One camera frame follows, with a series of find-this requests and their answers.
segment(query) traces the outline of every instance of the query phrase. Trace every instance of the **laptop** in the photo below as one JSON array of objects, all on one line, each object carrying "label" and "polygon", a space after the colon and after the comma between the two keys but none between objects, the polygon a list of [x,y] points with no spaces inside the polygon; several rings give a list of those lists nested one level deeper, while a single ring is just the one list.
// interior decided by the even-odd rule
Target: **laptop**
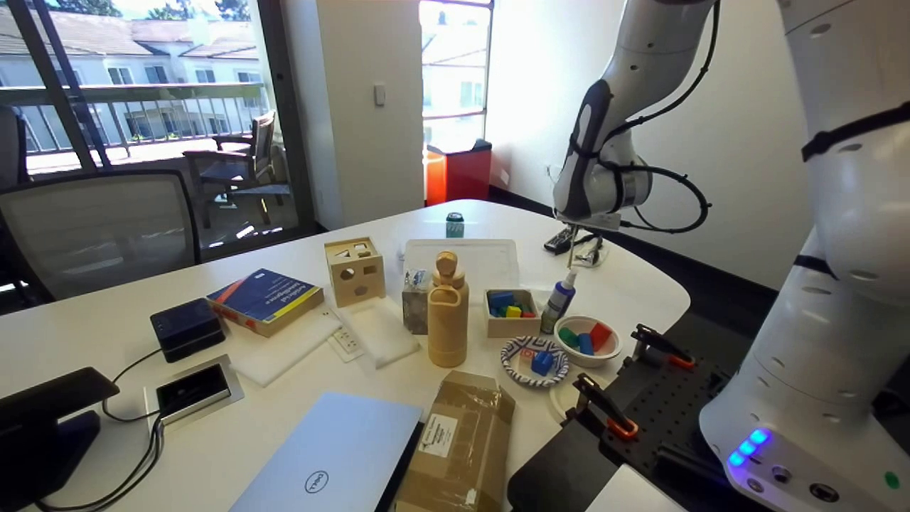
[{"label": "laptop", "polygon": [[384,509],[418,426],[418,406],[323,392],[231,509]]}]

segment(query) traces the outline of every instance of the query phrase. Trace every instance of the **blue book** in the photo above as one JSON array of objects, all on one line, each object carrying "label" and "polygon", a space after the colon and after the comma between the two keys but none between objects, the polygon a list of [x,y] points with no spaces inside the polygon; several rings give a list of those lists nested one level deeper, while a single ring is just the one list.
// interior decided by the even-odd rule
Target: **blue book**
[{"label": "blue book", "polygon": [[208,297],[218,315],[259,335],[277,334],[286,321],[320,304],[320,298],[320,287],[266,268]]}]

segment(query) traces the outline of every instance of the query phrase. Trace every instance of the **office chair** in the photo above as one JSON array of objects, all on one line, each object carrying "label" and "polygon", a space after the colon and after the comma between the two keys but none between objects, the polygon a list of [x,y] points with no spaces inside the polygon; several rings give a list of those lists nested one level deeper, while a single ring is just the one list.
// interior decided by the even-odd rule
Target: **office chair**
[{"label": "office chair", "polygon": [[215,152],[185,152],[201,228],[209,228],[208,209],[218,199],[235,201],[235,196],[253,196],[266,224],[270,213],[263,199],[289,196],[289,187],[277,186],[273,173],[273,135],[276,115],[263,115],[249,122],[249,136],[213,136]]},{"label": "office chair", "polygon": [[[0,105],[0,190],[29,183],[26,172],[26,122],[6,105]],[[23,304],[29,297],[23,278],[0,258],[0,285],[13,285]]]},{"label": "office chair", "polygon": [[198,261],[175,172],[91,173],[0,190],[0,250],[39,302]]},{"label": "office chair", "polygon": [[26,172],[26,122],[0,105],[0,187],[29,183]]}]

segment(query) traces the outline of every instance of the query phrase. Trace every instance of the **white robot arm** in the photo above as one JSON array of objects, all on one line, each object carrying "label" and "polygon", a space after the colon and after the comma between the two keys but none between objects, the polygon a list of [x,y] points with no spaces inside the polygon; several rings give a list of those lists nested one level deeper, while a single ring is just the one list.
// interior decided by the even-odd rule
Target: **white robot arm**
[{"label": "white robot arm", "polygon": [[616,51],[586,92],[568,136],[553,186],[556,220],[570,228],[614,230],[620,209],[647,199],[650,173],[633,172],[630,118],[686,79],[711,7],[713,0],[624,2]]},{"label": "white robot arm", "polygon": [[[553,187],[565,224],[616,228],[623,206],[647,199],[647,173],[623,172],[624,126],[686,78],[711,7],[624,2]],[[870,406],[910,352],[910,2],[779,7],[816,228],[698,432],[730,487],[769,509],[910,509],[910,457]]]}]

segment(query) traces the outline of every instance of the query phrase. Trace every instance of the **white table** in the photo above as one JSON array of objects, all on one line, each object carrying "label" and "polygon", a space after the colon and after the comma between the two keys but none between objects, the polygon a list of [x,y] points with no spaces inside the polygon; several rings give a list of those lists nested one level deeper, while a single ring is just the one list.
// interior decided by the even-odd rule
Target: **white table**
[{"label": "white table", "polygon": [[[395,290],[404,241],[442,238],[442,217],[450,210],[462,213],[467,238],[515,238],[523,287],[548,290],[565,275],[565,257],[548,257],[542,250],[542,241],[560,230],[553,220],[488,201],[450,201],[3,315],[0,396],[76,368],[95,368],[104,375],[117,375],[124,365],[155,346],[147,325],[150,312],[198,298],[256,268],[330,287],[323,241],[371,237],[387,258],[387,285]],[[688,294],[673,278],[614,244],[602,248],[600,268],[580,270],[570,302],[570,312],[606,318],[624,341],[639,321],[668,331],[686,307]],[[289,325],[277,335],[296,335],[296,331],[297,325]],[[142,413],[144,386],[155,386],[208,359],[231,355],[241,345],[260,345],[260,349],[266,349],[266,341],[233,328],[225,345],[179,365],[150,359],[120,381],[120,396],[110,402],[110,409],[132,406]],[[461,369],[496,379],[516,402],[508,447],[512,476],[556,432],[556,422],[545,392],[523,391],[501,374],[502,345],[505,341],[488,341],[482,335],[474,312],[468,355]],[[428,409],[442,375],[445,369],[432,368],[427,352],[407,355],[384,369],[367,369],[354,361],[344,365],[332,346],[320,345],[270,386],[256,386],[241,379],[243,396],[238,402],[167,426],[158,467],[121,499],[117,509],[228,509],[282,447],[317,392],[340,391]],[[110,493],[138,460],[142,450],[144,426],[103,422],[98,439],[51,504],[84,504]]]}]

